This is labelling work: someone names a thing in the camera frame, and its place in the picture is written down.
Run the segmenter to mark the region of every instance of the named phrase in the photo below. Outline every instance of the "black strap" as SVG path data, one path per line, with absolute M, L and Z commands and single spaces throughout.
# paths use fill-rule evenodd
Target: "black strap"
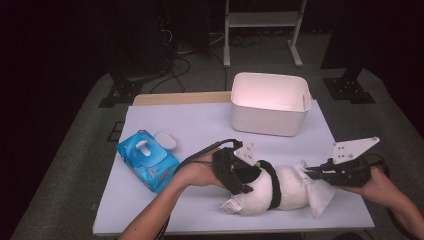
M 271 204 L 269 205 L 268 210 L 274 209 L 281 204 L 281 189 L 280 189 L 280 181 L 278 180 L 277 173 L 275 172 L 274 167 L 272 167 L 272 164 L 265 161 L 265 160 L 259 160 L 259 166 L 260 168 L 265 169 L 269 175 L 271 175 L 271 181 L 272 181 L 272 200 Z

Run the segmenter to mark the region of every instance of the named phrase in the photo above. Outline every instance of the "white perforated bracket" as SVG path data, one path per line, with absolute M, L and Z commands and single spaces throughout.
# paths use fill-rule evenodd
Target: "white perforated bracket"
M 339 164 L 354 160 L 378 142 L 380 142 L 380 139 L 373 137 L 335 143 L 333 148 L 333 162 Z
M 250 166 L 255 165 L 255 158 L 253 156 L 253 143 L 243 145 L 243 147 L 234 151 L 234 155 L 245 161 Z

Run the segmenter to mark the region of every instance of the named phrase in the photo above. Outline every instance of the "gray floor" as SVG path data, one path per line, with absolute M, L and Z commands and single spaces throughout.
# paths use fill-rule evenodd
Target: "gray floor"
M 381 142 L 372 152 L 383 156 L 396 185 L 424 212 L 424 141 L 390 98 L 383 83 L 367 70 L 359 76 L 365 91 L 376 104 L 351 104 L 334 101 L 322 78 L 338 77 L 344 69 L 320 70 L 330 35 L 301 34 L 298 50 L 304 66 L 292 62 L 286 40 L 289 36 L 263 37 L 249 48 L 231 48 L 231 67 L 227 71 L 227 90 L 239 72 L 295 75 L 307 80 L 336 141 L 378 136 Z M 212 52 L 222 58 L 222 47 Z M 224 69 L 214 56 L 194 54 L 185 57 L 190 71 L 180 77 L 187 92 L 223 91 Z M 176 62 L 175 72 L 186 67 Z M 148 93 L 160 80 L 145 84 Z M 96 209 L 115 155 L 115 142 L 107 141 L 115 122 L 125 119 L 128 104 L 98 108 L 113 82 L 108 74 L 99 79 L 57 152 L 30 207 L 12 239 L 114 239 L 92 235 Z M 175 80 L 154 93 L 180 92 Z M 406 239 L 392 225 L 386 210 L 366 202 L 376 227 L 368 230 L 375 239 Z M 331 239 L 341 232 L 308 232 L 308 240 Z M 364 239 L 370 239 L 363 231 Z

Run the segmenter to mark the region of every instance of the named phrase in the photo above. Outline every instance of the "white round object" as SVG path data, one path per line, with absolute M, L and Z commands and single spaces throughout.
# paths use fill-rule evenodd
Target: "white round object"
M 167 150 L 172 150 L 177 147 L 177 141 L 168 133 L 158 132 L 154 137 L 155 140 Z

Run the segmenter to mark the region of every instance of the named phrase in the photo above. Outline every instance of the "blue plastic packaging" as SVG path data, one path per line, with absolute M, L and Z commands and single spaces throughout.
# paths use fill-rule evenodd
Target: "blue plastic packaging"
M 145 130 L 116 145 L 128 167 L 150 189 L 159 193 L 174 175 L 179 162 Z

